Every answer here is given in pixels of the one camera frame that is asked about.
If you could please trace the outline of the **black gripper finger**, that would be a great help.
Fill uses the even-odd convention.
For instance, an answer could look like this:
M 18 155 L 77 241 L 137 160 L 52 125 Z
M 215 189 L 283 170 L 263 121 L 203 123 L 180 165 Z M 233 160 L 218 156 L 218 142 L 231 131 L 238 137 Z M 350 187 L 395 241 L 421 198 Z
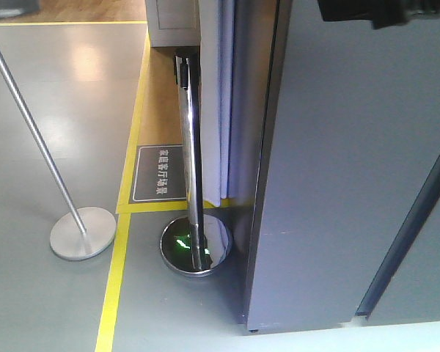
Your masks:
M 373 29 L 440 18 L 440 0 L 322 0 L 318 6 L 324 21 L 369 21 Z

